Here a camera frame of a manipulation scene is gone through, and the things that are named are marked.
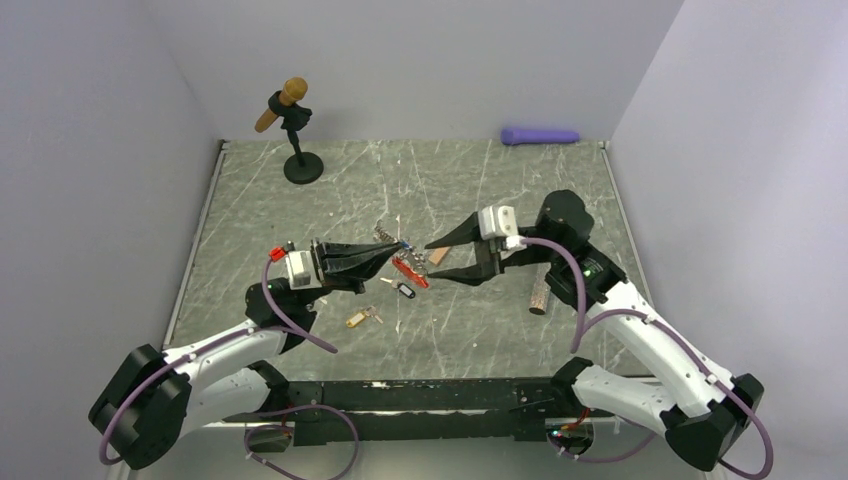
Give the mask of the red handled metal keyring holder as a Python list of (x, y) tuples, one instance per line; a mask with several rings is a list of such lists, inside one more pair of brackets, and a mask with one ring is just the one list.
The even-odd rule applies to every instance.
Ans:
[(374, 238), (382, 243), (398, 243), (401, 248), (395, 253), (392, 264), (413, 284), (421, 288), (430, 286), (425, 258), (414, 246), (406, 240), (392, 235), (380, 221), (374, 226)]

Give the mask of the yellow tagged key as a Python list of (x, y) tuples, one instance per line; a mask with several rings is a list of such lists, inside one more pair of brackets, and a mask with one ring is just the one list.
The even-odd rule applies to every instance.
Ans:
[(374, 306), (369, 306), (349, 317), (346, 320), (345, 325), (348, 328), (355, 328), (368, 319), (375, 320), (379, 324), (384, 323), (384, 320), (379, 315), (377, 309)]

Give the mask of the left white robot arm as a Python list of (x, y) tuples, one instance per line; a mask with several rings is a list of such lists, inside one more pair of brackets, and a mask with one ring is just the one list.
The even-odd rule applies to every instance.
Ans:
[(279, 417), (289, 383), (269, 358), (304, 342), (338, 353), (311, 331), (315, 302), (335, 291), (364, 293), (401, 248), (320, 240), (272, 248), (246, 293), (244, 321), (187, 346), (145, 344), (126, 356), (88, 413), (101, 435), (100, 462), (143, 469), (207, 424), (242, 413)]

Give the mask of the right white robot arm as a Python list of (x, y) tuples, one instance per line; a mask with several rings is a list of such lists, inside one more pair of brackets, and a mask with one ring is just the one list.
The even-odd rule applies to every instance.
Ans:
[[(512, 207), (494, 205), (471, 214), (432, 242), (433, 248), (470, 244), (472, 266), (442, 270), (439, 277), (478, 286), (510, 267), (545, 264), (546, 284), (577, 315), (573, 356), (550, 381), (553, 406), (572, 416), (601, 410), (663, 438), (688, 465), (711, 471), (744, 431), (764, 430), (756, 410), (762, 383), (736, 375), (699, 351), (639, 292), (626, 273), (590, 240), (594, 219), (573, 191), (543, 200), (535, 222), (520, 226)], [(609, 372), (575, 355), (585, 334), (601, 327), (617, 338), (655, 384)]]

